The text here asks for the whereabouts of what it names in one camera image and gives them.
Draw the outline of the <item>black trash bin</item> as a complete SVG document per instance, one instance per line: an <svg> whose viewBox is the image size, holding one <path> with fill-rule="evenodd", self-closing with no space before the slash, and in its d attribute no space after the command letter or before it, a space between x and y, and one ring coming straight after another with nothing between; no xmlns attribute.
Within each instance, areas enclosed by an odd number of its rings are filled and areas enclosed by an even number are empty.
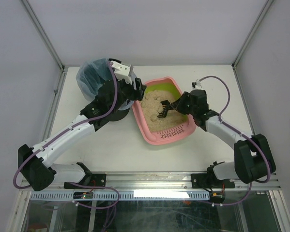
<svg viewBox="0 0 290 232"><path fill-rule="evenodd" d="M114 58L109 58L108 59L109 62L117 62L119 63L120 65L123 65L123 66L127 66L129 67L129 77L130 79L132 80L132 84L135 84L135 78L136 78L136 75L135 73L133 72L133 65L131 64L127 64L125 62L122 62L121 60L118 60L118 59L114 59ZM130 108L132 107L134 101L132 100L127 100L119 109L118 111L110 116L110 121L111 122L115 122L115 121L119 121L119 120L122 120L123 118L125 118L127 116L127 114L129 113L130 111Z"/></svg>

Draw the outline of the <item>black slotted litter scoop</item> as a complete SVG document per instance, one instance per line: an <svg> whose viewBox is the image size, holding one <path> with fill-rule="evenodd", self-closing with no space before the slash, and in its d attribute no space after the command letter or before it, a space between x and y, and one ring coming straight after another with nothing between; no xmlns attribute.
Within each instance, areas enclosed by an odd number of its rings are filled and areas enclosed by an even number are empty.
<svg viewBox="0 0 290 232"><path fill-rule="evenodd" d="M169 102L168 100L161 101L162 104L162 112L160 112L157 116L158 118L165 118L168 115L168 112L171 110L175 110L177 108L176 102Z"/></svg>

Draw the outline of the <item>pink green litter box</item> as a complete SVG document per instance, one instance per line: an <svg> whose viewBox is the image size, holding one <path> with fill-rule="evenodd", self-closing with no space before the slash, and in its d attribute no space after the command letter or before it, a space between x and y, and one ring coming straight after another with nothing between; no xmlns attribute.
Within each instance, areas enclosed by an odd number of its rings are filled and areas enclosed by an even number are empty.
<svg viewBox="0 0 290 232"><path fill-rule="evenodd" d="M144 83L147 86L145 92L154 90L168 91L175 99L178 99L182 91L172 77L164 77L159 79L149 80ZM191 115L184 115L185 122L180 123L174 127L151 132L145 120L144 113L141 109L139 101L135 101L132 105L132 110L140 129L140 132L146 142L151 145L165 145L190 136L196 129L196 125Z"/></svg>

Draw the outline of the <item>blue plastic bin liner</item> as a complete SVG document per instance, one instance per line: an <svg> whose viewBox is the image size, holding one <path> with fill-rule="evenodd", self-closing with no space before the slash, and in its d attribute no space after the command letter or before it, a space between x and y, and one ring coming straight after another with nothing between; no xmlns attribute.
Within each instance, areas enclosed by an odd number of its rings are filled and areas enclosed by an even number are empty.
<svg viewBox="0 0 290 232"><path fill-rule="evenodd" d="M122 63L114 58L101 58L85 62L79 69L76 75L76 81L80 91L87 101L93 101L98 94L99 88L105 81L112 80L112 75L108 68L108 63L116 62L129 71L129 77L132 81L134 89L136 89L136 75L133 72L133 66L127 63Z"/></svg>

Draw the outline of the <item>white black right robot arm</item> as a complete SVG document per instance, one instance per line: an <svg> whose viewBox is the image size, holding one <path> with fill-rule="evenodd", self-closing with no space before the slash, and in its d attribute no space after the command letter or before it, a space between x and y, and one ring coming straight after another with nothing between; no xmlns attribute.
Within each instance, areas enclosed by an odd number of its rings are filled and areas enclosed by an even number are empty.
<svg viewBox="0 0 290 232"><path fill-rule="evenodd" d="M225 179L239 179L245 184L269 182L276 166L264 135L246 135L224 121L218 112L209 108L204 90L184 92L172 107L183 115L191 115L199 128L215 135L233 150L233 161L215 162L208 167L211 182Z"/></svg>

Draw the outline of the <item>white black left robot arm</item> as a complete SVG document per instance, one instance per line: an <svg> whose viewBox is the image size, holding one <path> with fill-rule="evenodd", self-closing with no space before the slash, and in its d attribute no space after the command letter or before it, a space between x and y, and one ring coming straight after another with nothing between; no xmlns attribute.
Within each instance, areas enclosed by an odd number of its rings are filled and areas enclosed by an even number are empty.
<svg viewBox="0 0 290 232"><path fill-rule="evenodd" d="M108 80L68 126L32 147L22 145L18 149L18 168L29 187L42 191L53 182L89 183L90 170L83 163L61 165L55 161L79 140L110 122L125 102L142 100L145 89L146 85L139 78L131 84Z"/></svg>

